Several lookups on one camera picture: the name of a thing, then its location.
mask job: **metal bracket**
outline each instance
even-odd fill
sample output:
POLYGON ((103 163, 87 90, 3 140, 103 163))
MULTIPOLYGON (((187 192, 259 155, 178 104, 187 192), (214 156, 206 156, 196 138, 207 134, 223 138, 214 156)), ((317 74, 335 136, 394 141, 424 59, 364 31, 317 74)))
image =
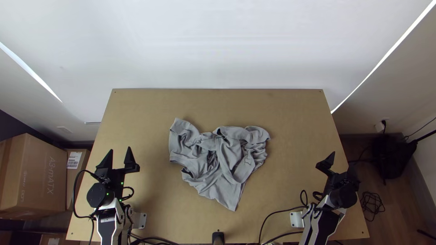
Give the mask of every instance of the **metal bracket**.
POLYGON ((289 213, 289 217, 291 218, 291 225, 293 228, 304 228, 302 215, 303 211, 289 213))
POLYGON ((147 222, 146 213, 137 213, 132 207, 126 212, 129 214, 129 218, 132 221, 132 229, 144 229, 145 223, 147 222))

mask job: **mdf board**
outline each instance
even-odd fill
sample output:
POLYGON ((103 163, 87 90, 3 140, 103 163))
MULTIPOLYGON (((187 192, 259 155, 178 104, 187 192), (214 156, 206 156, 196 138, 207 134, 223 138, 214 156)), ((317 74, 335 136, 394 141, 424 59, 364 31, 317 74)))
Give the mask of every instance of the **mdf board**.
MULTIPOLYGON (((212 90, 114 89, 97 134, 87 169, 94 172, 110 149, 114 168, 123 167, 132 147, 140 172, 126 175, 125 186, 135 189, 125 203, 148 214, 139 236, 160 236, 178 243, 210 243, 218 229, 228 243, 257 243, 263 219, 271 212, 300 206, 301 190, 323 191, 327 177, 317 162, 336 152, 333 171, 347 170, 347 160, 322 90, 212 90), (215 200, 199 196, 184 182, 179 164, 169 162, 169 128, 175 118, 191 122, 201 132, 218 126, 248 125, 271 135, 267 159, 248 179, 235 212, 215 200)), ((86 193, 95 183, 85 175, 76 202, 79 215, 93 210, 86 193)), ((289 213, 276 214, 265 223, 262 241, 291 227, 289 213)), ((91 222, 71 219, 68 239, 87 240, 91 222)), ((299 241, 300 234, 278 241, 299 241)), ((360 205, 348 209, 332 239, 368 237, 360 205)), ((99 240, 94 231, 93 240, 99 240)))

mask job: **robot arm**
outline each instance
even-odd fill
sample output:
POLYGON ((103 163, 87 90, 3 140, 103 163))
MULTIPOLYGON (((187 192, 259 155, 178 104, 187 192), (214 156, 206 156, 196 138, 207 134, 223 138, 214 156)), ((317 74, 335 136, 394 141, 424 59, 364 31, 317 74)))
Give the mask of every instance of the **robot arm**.
POLYGON ((292 227, 304 228, 299 245, 325 245, 345 216, 347 208, 357 202, 359 180, 352 167, 342 174, 330 170, 335 152, 317 163, 316 168, 327 175, 321 201, 303 211, 290 213, 292 227))
POLYGON ((139 172, 139 165, 133 157, 130 147, 127 148, 124 168, 112 169, 113 150, 110 150, 96 167, 95 178, 98 183, 92 185, 86 195, 89 205, 95 208, 97 231, 101 245, 127 245, 128 231, 143 229, 147 220, 145 213, 136 213, 122 197, 124 176, 127 173, 139 172))

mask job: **cardboard box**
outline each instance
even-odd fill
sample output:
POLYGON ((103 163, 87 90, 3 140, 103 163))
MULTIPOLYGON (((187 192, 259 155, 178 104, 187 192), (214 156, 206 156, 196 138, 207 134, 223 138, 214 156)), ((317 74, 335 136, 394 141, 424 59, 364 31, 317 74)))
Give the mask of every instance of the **cardboard box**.
POLYGON ((13 232, 9 245, 80 245, 80 241, 66 240, 66 236, 65 233, 42 234, 18 231, 13 232))
POLYGON ((0 142, 0 217, 65 211, 67 153, 27 133, 0 142))
POLYGON ((80 241, 66 240, 67 234, 43 234, 40 245, 80 245, 80 241))
MULTIPOLYGON (((66 208, 69 211, 73 210, 73 187, 76 175, 80 170, 86 169, 88 164, 89 156, 91 152, 86 149, 67 149, 67 199, 66 208)), ((77 179, 76 184, 76 197, 79 194, 80 184, 82 183, 83 175, 81 174, 77 179)))

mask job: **baseboard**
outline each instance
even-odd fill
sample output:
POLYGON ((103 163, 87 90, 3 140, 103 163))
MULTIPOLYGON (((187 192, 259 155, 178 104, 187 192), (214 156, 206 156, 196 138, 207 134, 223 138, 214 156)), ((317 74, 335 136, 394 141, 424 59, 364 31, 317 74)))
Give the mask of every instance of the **baseboard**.
POLYGON ((410 186, 429 231, 436 230, 436 205, 413 157, 407 164, 403 174, 409 178, 410 186))

